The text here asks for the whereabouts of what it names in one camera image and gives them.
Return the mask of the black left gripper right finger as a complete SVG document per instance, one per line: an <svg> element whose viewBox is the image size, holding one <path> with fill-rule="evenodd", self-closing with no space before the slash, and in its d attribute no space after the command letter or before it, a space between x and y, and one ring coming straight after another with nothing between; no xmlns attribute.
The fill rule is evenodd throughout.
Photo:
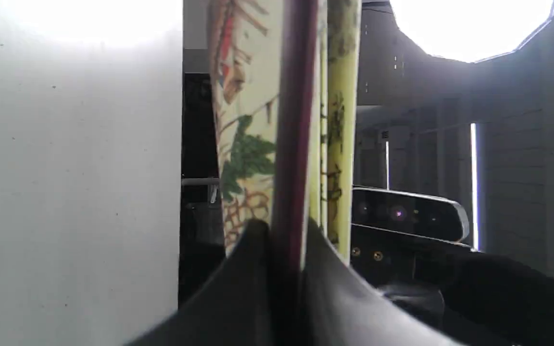
<svg viewBox="0 0 554 346"><path fill-rule="evenodd" d="M439 289L393 281L372 287L348 267L314 220L308 221L305 310L314 346L457 346L440 331Z"/></svg>

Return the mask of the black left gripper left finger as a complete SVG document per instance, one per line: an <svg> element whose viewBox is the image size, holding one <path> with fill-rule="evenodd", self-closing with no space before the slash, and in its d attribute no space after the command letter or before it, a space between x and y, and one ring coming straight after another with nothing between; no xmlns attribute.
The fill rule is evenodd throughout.
<svg viewBox="0 0 554 346"><path fill-rule="evenodd" d="M132 346L272 346L268 224L253 219L203 287Z"/></svg>

